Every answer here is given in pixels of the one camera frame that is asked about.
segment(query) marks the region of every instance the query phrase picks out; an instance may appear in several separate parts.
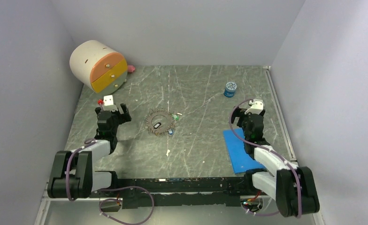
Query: white piece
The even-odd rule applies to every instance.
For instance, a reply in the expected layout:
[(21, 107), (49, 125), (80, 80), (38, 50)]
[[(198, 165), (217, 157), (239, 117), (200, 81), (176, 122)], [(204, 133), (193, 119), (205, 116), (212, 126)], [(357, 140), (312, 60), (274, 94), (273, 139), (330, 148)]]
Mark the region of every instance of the white piece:
[(275, 200), (276, 179), (268, 172), (257, 172), (252, 175), (253, 186)]
[(114, 104), (114, 97), (112, 95), (104, 96), (104, 104), (102, 105), (102, 108), (105, 111), (118, 111), (118, 108)]
[(111, 186), (112, 174), (110, 172), (94, 172), (92, 191)]
[(91, 151), (92, 152), (92, 163), (94, 164), (99, 159), (101, 159), (104, 156), (107, 156), (111, 152), (111, 146), (109, 145), (109, 141), (106, 140), (95, 140), (95, 144), (79, 151)]
[(245, 111), (245, 114), (260, 114), (264, 109), (264, 103), (261, 99), (253, 99), (249, 101), (250, 108)]
[[(106, 140), (94, 140), (95, 144), (79, 151), (91, 151), (92, 152), (92, 164), (97, 162), (104, 156), (107, 156), (111, 152), (111, 146), (109, 145), (109, 141)], [(99, 190), (101, 188), (107, 188), (111, 186), (112, 174), (110, 172), (95, 172), (92, 173), (93, 176), (93, 186), (92, 191)]]
[[(270, 145), (263, 145), (263, 147), (273, 150), (273, 148)], [(254, 160), (265, 166), (274, 177), (276, 177), (276, 172), (278, 170), (282, 169), (289, 170), (289, 167), (286, 164), (290, 164), (294, 169), (297, 168), (297, 165), (289, 161), (286, 161), (286, 163), (284, 163), (278, 156), (262, 148), (254, 149)]]

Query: blue jar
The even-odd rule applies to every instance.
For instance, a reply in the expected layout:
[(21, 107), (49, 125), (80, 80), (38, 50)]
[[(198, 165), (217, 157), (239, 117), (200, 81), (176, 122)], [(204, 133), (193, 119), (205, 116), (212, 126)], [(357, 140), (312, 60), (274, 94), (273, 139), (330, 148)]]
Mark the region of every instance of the blue jar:
[(235, 95), (236, 90), (237, 84), (235, 82), (230, 81), (225, 85), (224, 96), (231, 98)]

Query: pink object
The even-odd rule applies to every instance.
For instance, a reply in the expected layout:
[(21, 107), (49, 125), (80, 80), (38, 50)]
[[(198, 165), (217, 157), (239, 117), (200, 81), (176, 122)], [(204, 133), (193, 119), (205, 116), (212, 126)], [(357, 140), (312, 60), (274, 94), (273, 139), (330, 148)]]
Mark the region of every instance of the pink object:
[(127, 65), (127, 72), (133, 73), (136, 70), (136, 68), (133, 65)]

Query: red object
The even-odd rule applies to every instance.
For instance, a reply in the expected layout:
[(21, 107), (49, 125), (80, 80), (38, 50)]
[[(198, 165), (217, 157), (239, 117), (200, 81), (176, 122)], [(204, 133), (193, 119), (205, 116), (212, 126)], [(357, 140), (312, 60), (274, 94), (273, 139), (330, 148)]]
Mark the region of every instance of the red object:
[(261, 191), (259, 190), (256, 196), (254, 198), (248, 199), (248, 201), (253, 202), (254, 200), (256, 200), (257, 197), (259, 197), (260, 194), (261, 194)]
[(135, 68), (133, 65), (128, 65), (128, 66), (127, 66), (127, 72), (128, 72), (128, 73), (133, 73), (133, 72), (134, 72), (134, 70), (136, 70), (136, 68)]

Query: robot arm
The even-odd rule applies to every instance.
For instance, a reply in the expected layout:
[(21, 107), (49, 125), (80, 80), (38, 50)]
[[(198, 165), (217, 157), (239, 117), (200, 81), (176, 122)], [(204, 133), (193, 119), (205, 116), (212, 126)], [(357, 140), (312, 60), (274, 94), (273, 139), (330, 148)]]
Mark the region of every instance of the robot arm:
[(264, 103), (262, 100), (254, 99), (249, 102), (249, 105), (248, 109), (237, 108), (231, 123), (234, 122), (235, 117), (239, 117), (237, 126), (243, 129), (245, 140), (268, 150), (244, 143), (246, 153), (266, 167), (261, 170), (249, 170), (245, 177), (255, 188), (276, 201), (284, 217), (294, 216), (298, 214), (299, 206), (297, 186), (294, 175), (289, 169), (288, 165), (290, 165), (300, 181), (302, 214), (318, 212), (320, 206), (311, 170), (308, 167), (298, 167), (286, 159), (282, 161), (272, 153), (273, 147), (263, 137)]
[[(95, 172), (92, 164), (114, 152), (117, 145), (116, 132), (118, 126), (131, 121), (129, 110), (121, 104), (122, 113), (113, 104), (112, 96), (104, 97), (104, 104), (97, 107), (97, 130), (94, 140), (82, 146), (74, 157), (69, 168), (69, 190), (73, 199), (87, 198), (92, 191), (114, 187), (117, 181), (115, 171)], [(66, 169), (68, 160), (76, 150), (59, 151), (54, 157), (53, 167), (47, 186), (51, 198), (66, 198)]]

